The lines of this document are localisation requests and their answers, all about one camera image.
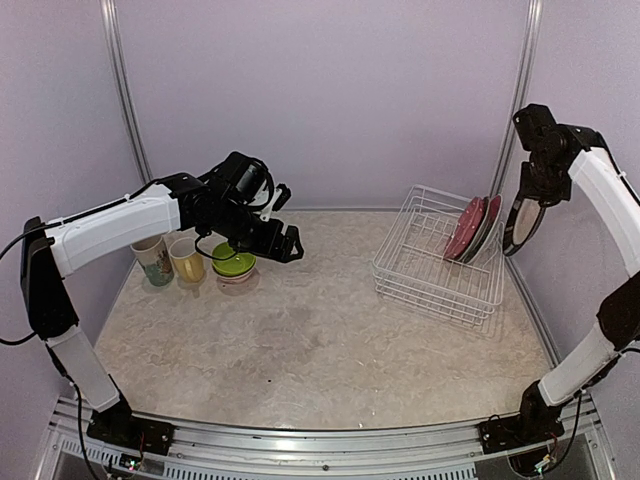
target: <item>dish rack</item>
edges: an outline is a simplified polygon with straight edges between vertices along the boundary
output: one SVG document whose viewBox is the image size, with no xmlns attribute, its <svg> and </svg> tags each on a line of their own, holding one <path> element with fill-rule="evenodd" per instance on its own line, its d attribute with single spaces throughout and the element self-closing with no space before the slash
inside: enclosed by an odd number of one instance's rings
<svg viewBox="0 0 640 480">
<path fill-rule="evenodd" d="M 476 259 L 443 258 L 470 199 L 414 185 L 373 260 L 376 291 L 416 310 L 480 326 L 502 303 L 502 222 Z"/>
</svg>

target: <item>yellow mug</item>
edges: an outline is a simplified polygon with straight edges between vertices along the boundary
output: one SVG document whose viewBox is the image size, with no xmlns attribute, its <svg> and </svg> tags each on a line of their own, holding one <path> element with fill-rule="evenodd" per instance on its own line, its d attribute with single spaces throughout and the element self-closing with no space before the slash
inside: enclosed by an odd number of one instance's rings
<svg viewBox="0 0 640 480">
<path fill-rule="evenodd" d="M 169 247 L 169 256 L 173 267 L 182 280 L 187 283 L 198 283 L 204 277 L 204 262 L 196 252 L 193 238 L 181 238 Z"/>
</svg>

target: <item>white wall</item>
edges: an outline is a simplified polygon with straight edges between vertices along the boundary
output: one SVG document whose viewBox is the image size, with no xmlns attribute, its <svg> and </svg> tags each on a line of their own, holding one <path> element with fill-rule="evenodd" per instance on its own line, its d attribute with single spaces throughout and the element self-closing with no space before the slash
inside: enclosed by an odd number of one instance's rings
<svg viewBox="0 0 640 480">
<path fill-rule="evenodd" d="M 36 215 L 68 215 L 137 188 L 99 2 L 0 1 L 0 246 Z M 30 332 L 20 248 L 0 264 L 0 337 Z M 95 340 L 132 257 L 116 252 L 66 281 Z M 29 474 L 63 388 L 44 345 L 0 346 L 0 478 Z"/>
<path fill-rule="evenodd" d="M 529 102 L 560 123 L 602 132 L 618 164 L 640 187 L 640 3 L 544 2 Z M 518 148 L 505 192 L 517 189 Z M 575 187 L 570 203 L 547 210 L 532 241 L 514 257 L 561 354 L 596 321 L 602 300 L 625 281 L 622 260 L 595 209 Z M 593 389 L 622 479 L 640 472 L 640 355 L 621 360 Z"/>
<path fill-rule="evenodd" d="M 297 207 L 398 207 L 424 183 L 489 189 L 528 2 L 118 3 L 155 175 L 232 150 Z"/>
</svg>

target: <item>vertical metal post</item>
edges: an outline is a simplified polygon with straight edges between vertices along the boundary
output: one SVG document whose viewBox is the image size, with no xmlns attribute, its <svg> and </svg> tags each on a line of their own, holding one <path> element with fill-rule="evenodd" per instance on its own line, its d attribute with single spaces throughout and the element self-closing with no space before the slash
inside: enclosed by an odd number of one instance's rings
<svg viewBox="0 0 640 480">
<path fill-rule="evenodd" d="M 491 182 L 491 196 L 500 193 L 504 186 L 504 181 L 509 169 L 509 161 L 513 153 L 515 144 L 515 128 L 511 119 L 513 115 L 524 107 L 529 90 L 529 81 L 531 79 L 531 70 L 533 67 L 533 59 L 538 44 L 538 35 L 540 33 L 540 20 L 542 17 L 542 0 L 529 0 L 529 13 L 527 16 L 527 26 L 524 34 L 524 42 L 522 44 L 522 53 L 520 55 L 520 66 L 518 68 L 518 79 L 516 89 L 511 102 L 511 111 L 507 121 L 507 131 L 502 139 L 500 146 L 500 155 L 498 157 L 498 166 L 493 175 Z"/>
<path fill-rule="evenodd" d="M 127 82 L 127 70 L 125 68 L 124 54 L 122 53 L 122 42 L 120 40 L 120 30 L 118 29 L 118 15 L 115 0 L 100 0 L 102 7 L 102 20 L 107 39 L 107 47 L 111 59 L 111 66 L 116 80 L 116 89 L 120 97 L 120 106 L 124 117 L 129 140 L 133 149 L 133 156 L 138 169 L 138 175 L 143 183 L 149 182 L 153 175 L 147 162 L 147 157 L 142 145 L 142 138 L 138 129 L 138 120 L 131 100 L 131 92 Z"/>
</svg>

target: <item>red plate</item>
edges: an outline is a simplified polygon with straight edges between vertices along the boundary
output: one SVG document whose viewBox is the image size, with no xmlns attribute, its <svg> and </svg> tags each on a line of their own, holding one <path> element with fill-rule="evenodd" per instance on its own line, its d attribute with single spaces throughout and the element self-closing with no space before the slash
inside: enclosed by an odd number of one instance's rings
<svg viewBox="0 0 640 480">
<path fill-rule="evenodd" d="M 485 201 L 481 197 L 475 197 L 467 205 L 460 218 L 453 236 L 449 239 L 444 250 L 444 258 L 454 260 L 464 253 L 469 247 L 473 236 L 478 231 L 478 226 L 482 223 L 485 211 Z"/>
</svg>

